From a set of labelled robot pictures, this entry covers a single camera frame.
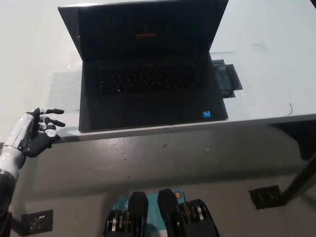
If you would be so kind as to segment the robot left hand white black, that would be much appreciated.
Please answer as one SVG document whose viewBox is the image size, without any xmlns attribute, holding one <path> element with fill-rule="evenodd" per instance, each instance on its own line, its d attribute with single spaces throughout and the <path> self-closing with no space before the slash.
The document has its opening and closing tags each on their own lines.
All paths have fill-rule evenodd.
<svg viewBox="0 0 316 237">
<path fill-rule="evenodd" d="M 40 109 L 24 113 L 4 142 L 5 147 L 18 150 L 23 156 L 34 158 L 60 139 L 56 127 L 66 125 L 51 119 L 49 114 L 61 115 L 61 109 Z"/>
</svg>

